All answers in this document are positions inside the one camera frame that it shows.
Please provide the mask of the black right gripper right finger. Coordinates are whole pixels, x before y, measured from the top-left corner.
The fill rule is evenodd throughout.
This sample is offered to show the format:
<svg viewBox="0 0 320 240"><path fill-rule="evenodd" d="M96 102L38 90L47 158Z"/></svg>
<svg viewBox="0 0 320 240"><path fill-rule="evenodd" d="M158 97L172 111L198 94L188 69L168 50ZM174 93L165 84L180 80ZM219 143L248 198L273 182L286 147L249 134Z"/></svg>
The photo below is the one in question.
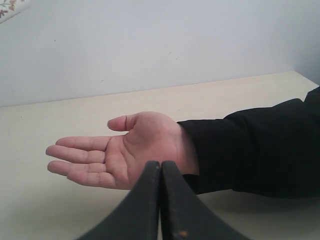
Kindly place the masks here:
<svg viewBox="0 0 320 240"><path fill-rule="evenodd" d="M195 195L173 161L161 164L161 231L164 240L244 240Z"/></svg>

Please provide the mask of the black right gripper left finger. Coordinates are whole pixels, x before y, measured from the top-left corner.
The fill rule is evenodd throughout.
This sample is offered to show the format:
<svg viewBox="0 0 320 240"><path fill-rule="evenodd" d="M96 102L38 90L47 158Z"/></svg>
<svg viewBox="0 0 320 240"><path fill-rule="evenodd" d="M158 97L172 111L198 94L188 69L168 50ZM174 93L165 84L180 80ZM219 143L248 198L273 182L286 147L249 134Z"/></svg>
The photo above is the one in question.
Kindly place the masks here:
<svg viewBox="0 0 320 240"><path fill-rule="evenodd" d="M156 240L160 163L146 163L137 183L108 217L80 240Z"/></svg>

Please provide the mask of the black sleeved forearm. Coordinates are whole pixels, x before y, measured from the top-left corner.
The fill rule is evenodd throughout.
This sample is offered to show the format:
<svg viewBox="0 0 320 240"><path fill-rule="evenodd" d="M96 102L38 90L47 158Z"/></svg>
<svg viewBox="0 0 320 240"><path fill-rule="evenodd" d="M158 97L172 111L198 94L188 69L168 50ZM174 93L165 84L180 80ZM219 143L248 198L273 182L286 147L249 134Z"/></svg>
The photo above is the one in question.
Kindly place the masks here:
<svg viewBox="0 0 320 240"><path fill-rule="evenodd" d="M195 147L199 174L184 179L197 194L222 190L272 198L320 194L320 90L272 107L180 125Z"/></svg>

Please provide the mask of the person's open bare hand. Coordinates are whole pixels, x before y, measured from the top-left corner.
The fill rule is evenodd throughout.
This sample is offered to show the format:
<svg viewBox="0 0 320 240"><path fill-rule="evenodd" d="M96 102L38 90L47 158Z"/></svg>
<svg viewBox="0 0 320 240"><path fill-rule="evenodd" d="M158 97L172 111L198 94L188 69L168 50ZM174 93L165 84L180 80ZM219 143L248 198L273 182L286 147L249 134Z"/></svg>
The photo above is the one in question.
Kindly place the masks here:
<svg viewBox="0 0 320 240"><path fill-rule="evenodd" d="M199 164L186 131L165 114L139 112L108 121L124 135L65 137L46 149L55 160L49 172L79 185L129 190L148 161L173 161L183 175L198 175Z"/></svg>

